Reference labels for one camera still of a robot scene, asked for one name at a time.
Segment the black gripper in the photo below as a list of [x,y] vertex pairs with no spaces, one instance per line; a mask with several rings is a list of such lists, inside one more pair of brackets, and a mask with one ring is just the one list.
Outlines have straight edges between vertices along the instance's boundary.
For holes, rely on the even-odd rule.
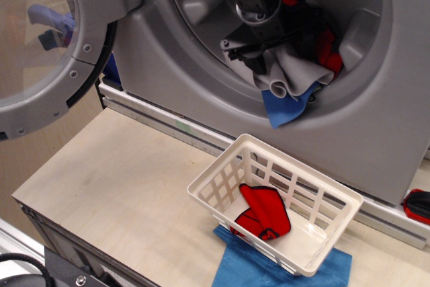
[[220,47],[229,59],[243,61],[254,73],[266,75],[265,51],[286,44],[300,57],[314,60],[317,36],[325,28],[321,8],[282,5],[269,19],[243,23],[220,41]]

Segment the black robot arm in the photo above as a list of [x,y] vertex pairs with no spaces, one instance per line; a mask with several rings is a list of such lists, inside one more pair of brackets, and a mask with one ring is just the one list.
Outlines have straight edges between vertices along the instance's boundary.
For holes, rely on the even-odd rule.
[[325,30],[323,11],[306,0],[234,0],[242,21],[220,43],[230,60],[244,63],[258,75],[267,72],[263,54],[290,45],[299,57],[316,60],[316,37]]

